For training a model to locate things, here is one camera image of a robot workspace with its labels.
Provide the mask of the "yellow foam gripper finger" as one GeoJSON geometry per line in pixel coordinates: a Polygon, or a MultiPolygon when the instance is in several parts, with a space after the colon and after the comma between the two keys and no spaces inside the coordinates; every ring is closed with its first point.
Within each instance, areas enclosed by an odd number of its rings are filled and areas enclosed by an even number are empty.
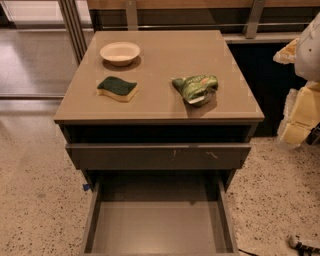
{"type": "Polygon", "coordinates": [[[294,64],[296,60],[296,47],[299,39],[289,42],[285,47],[276,52],[273,60],[280,64],[294,64]]]}
{"type": "Polygon", "coordinates": [[[278,128],[279,140],[299,146],[320,123],[320,83],[308,81],[299,90],[290,89],[283,115],[278,128]]]}

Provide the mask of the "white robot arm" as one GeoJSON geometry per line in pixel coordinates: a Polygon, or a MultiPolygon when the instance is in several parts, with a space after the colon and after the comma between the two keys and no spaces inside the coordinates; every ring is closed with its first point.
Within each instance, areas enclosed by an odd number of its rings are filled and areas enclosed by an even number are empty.
{"type": "Polygon", "coordinates": [[[273,60],[293,64],[295,74],[307,81],[301,89],[292,89],[287,95],[284,119],[278,128],[279,140],[297,147],[320,123],[320,13],[273,60]]]}

